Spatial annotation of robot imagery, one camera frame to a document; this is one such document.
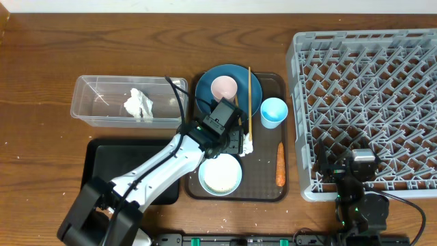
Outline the white tissue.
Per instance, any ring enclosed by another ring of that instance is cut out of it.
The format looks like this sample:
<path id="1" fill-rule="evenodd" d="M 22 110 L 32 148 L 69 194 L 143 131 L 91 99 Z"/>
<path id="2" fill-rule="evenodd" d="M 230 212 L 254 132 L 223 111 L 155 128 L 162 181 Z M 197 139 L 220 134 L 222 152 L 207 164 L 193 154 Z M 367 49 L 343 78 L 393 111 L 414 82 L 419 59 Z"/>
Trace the white tissue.
<path id="1" fill-rule="evenodd" d="M 140 90 L 132 88 L 131 97 L 124 103 L 125 110 L 134 118 L 152 119 L 153 102 Z"/>
<path id="2" fill-rule="evenodd" d="M 243 141 L 243 147 L 242 147 L 242 153 L 239 154 L 240 157 L 244 157 L 250 153 L 253 152 L 253 142 L 251 140 L 251 135 L 249 133 L 247 133 L 244 136 L 244 141 Z"/>

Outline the pile of white rice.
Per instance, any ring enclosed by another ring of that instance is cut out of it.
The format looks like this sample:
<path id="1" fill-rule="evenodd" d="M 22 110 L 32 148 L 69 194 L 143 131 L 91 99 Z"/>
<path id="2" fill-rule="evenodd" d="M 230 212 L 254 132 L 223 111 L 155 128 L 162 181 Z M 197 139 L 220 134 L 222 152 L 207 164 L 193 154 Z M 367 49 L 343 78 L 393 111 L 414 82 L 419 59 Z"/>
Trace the pile of white rice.
<path id="1" fill-rule="evenodd" d="M 203 164 L 205 184 L 216 193 L 232 190 L 238 181 L 238 161 L 228 154 L 211 159 Z"/>

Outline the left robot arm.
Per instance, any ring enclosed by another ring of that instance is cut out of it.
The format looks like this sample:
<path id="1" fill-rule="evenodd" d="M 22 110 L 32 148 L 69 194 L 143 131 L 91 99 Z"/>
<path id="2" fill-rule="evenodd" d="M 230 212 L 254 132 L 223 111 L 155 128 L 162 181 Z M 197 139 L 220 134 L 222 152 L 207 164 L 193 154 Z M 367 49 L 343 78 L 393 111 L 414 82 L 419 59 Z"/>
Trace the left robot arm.
<path id="1" fill-rule="evenodd" d="M 57 238 L 65 245 L 150 245 L 141 230 L 143 213 L 183 175 L 223 153 L 236 136 L 238 116 L 211 113 L 186 125 L 160 152 L 110 182 L 86 182 Z"/>

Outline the light blue bowl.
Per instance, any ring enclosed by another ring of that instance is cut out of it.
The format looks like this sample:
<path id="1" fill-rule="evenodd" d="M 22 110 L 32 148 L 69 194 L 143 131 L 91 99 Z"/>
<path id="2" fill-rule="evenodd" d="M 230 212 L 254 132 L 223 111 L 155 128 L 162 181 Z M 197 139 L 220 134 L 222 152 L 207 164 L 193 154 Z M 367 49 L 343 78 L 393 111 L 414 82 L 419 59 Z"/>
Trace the light blue bowl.
<path id="1" fill-rule="evenodd" d="M 242 167 L 238 159 L 230 154 L 220 154 L 207 159 L 198 171 L 200 185 L 213 196 L 233 193 L 242 181 Z"/>

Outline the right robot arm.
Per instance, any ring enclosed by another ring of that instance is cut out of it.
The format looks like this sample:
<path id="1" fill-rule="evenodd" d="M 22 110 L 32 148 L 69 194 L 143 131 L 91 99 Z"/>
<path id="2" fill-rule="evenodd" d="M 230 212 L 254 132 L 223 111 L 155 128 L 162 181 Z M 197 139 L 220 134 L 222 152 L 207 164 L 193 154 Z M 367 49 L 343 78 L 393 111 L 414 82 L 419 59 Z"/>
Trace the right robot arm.
<path id="1" fill-rule="evenodd" d="M 365 182 L 375 176 L 381 162 L 365 145 L 335 162 L 328 160 L 323 141 L 318 141 L 314 170 L 327 182 L 335 183 L 335 213 L 343 227 L 329 236 L 325 245 L 381 245 L 379 233 L 386 230 L 389 200 L 383 195 L 365 192 Z"/>

